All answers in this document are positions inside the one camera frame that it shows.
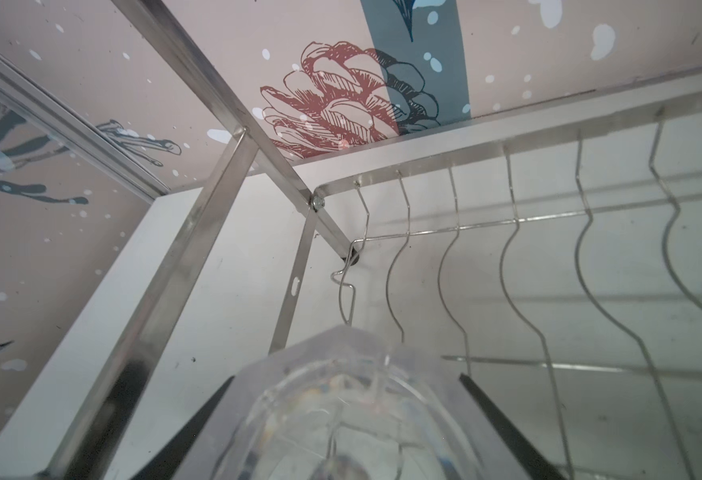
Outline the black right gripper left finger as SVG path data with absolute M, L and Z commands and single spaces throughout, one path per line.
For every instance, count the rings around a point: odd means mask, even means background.
M 132 480 L 170 480 L 235 379 L 231 376 Z

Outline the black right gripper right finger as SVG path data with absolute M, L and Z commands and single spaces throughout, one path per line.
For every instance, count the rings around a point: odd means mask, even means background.
M 565 480 L 563 474 L 527 440 L 470 376 L 461 374 L 460 382 L 488 418 L 517 463 L 531 479 Z

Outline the clear glass cup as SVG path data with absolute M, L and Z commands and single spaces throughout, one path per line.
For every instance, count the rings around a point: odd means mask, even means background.
M 237 373 L 179 479 L 524 479 L 457 372 L 341 325 Z

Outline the silver two-tier dish rack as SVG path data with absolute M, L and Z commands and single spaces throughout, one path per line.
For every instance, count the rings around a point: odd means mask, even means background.
M 702 68 L 290 195 L 287 292 L 227 367 L 333 326 L 489 382 L 569 479 L 702 479 Z

